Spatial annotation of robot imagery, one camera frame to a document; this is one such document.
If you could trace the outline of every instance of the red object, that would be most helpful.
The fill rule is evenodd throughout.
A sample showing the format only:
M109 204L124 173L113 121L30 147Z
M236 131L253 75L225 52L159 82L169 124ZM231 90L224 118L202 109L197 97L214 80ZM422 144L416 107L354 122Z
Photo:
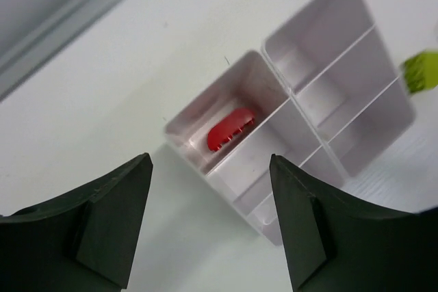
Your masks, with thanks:
M232 140L233 136L239 135L245 127L254 124L254 121L255 116L251 110L245 107L235 109L211 128L207 136L208 148L217 152L223 144Z

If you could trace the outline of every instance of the white table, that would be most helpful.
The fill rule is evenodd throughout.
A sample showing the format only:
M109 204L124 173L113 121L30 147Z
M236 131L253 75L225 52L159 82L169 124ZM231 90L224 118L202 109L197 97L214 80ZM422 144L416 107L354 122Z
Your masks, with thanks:
M149 152L153 182L129 291L291 291L283 249L187 168L164 145L162 128L308 1L123 1L0 103L0 213ZM436 0L368 3L397 62L437 46ZM425 193L411 202L400 189L398 198L363 183L347 190L406 210L424 205ZM438 204L438 190L426 191L426 204Z

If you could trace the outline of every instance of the white compartment tray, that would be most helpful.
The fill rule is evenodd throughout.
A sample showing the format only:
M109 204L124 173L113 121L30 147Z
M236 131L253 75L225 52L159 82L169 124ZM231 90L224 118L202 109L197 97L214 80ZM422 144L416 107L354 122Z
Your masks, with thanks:
M207 134L238 107L255 124L218 152ZM172 147L257 231L281 244L271 154L342 187L414 120L363 0L313 0L171 120Z

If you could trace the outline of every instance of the red hair clip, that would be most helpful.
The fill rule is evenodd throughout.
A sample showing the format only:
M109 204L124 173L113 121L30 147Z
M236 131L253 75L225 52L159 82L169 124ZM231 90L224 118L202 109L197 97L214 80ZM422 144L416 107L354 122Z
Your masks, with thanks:
M235 109L211 128L207 136L208 148L217 152L223 144L232 140L233 136L239 135L245 127L254 124L254 121L255 115L251 110L245 107Z

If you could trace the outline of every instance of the green sponge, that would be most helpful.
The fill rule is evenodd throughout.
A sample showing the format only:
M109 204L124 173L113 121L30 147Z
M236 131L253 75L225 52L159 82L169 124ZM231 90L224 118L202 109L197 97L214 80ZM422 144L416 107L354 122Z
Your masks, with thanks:
M423 51L409 58L404 66L404 79L412 94L438 85L438 52Z

